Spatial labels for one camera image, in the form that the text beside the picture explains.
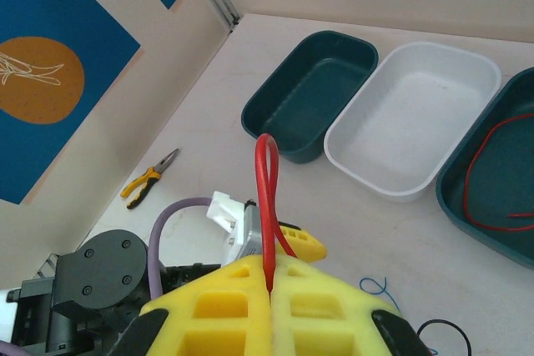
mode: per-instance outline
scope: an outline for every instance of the red cable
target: red cable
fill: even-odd
[[[512,123],[517,120],[521,120],[523,118],[532,118],[534,117],[534,113],[528,113],[528,114],[522,114],[520,116],[515,116],[512,118],[508,118],[506,120],[501,121],[498,123],[495,127],[491,129],[491,131],[486,135],[486,138],[484,139],[484,142],[482,142],[482,145],[478,149],[478,151],[475,154],[475,157],[471,160],[471,164],[469,164],[469,168],[467,169],[466,173],[466,181],[464,183],[464,198],[463,198],[463,208],[464,213],[466,214],[467,219],[477,227],[485,228],[485,229],[491,229],[493,231],[501,231],[501,232],[521,232],[521,231],[529,231],[531,229],[534,229],[534,224],[527,225],[525,227],[518,227],[518,228],[503,228],[503,227],[495,227],[492,225],[486,225],[483,223],[479,223],[476,221],[469,213],[469,209],[467,207],[467,195],[468,195],[468,189],[469,189],[469,181],[471,176],[471,170],[473,169],[473,166],[475,165],[476,160],[480,157],[482,151],[486,147],[487,143],[490,141],[490,138],[493,136],[495,131],[502,127],[503,125],[506,125],[508,123]],[[531,218],[534,217],[534,213],[510,213],[507,216],[508,218]]]
[[[270,156],[270,173],[267,168],[267,151]],[[284,251],[293,257],[295,252],[287,243],[278,218],[276,217],[275,197],[278,182],[278,147],[268,133],[262,134],[256,143],[254,154],[256,186],[258,188],[259,217],[261,220],[261,242],[264,259],[264,273],[267,290],[273,288],[276,268],[275,235]]]

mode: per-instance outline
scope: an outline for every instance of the pliers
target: pliers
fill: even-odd
[[[131,210],[132,208],[138,207],[139,204],[143,202],[143,199],[147,196],[150,189],[161,179],[161,174],[174,161],[176,156],[178,156],[178,153],[179,149],[173,150],[167,156],[162,158],[158,164],[147,169],[145,174],[139,178],[136,178],[134,181],[129,183],[125,189],[123,189],[123,191],[120,193],[120,196],[121,198],[127,198],[133,192],[133,190],[136,189],[136,187],[144,183],[143,187],[141,188],[141,192],[138,193],[133,201],[126,205],[126,208]]]

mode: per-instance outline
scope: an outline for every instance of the purple cable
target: purple cable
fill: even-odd
[[[149,271],[149,289],[150,298],[156,299],[163,295],[164,291],[161,288],[161,275],[159,272],[159,240],[161,233],[164,230],[165,223],[170,216],[183,208],[190,208],[191,206],[209,206],[211,198],[189,198],[180,200],[168,206],[156,219],[149,240],[149,254],[147,257],[147,269]]]
[[[24,349],[19,348],[17,345],[13,345],[9,342],[0,341],[0,354],[5,356],[32,356]]]

